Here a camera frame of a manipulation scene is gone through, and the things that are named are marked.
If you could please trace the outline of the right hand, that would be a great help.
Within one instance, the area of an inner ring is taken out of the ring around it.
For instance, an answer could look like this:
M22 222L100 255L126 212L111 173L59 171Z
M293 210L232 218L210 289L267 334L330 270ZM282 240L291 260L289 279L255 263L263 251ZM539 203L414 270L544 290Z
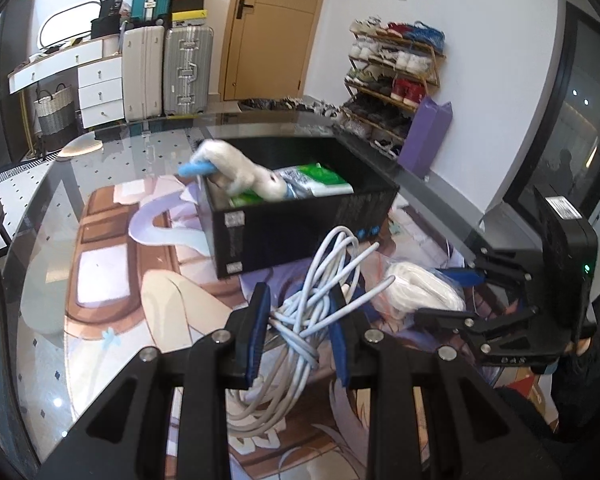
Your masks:
M564 350L565 356L584 356L592 347L592 338L579 339L578 341L569 341Z

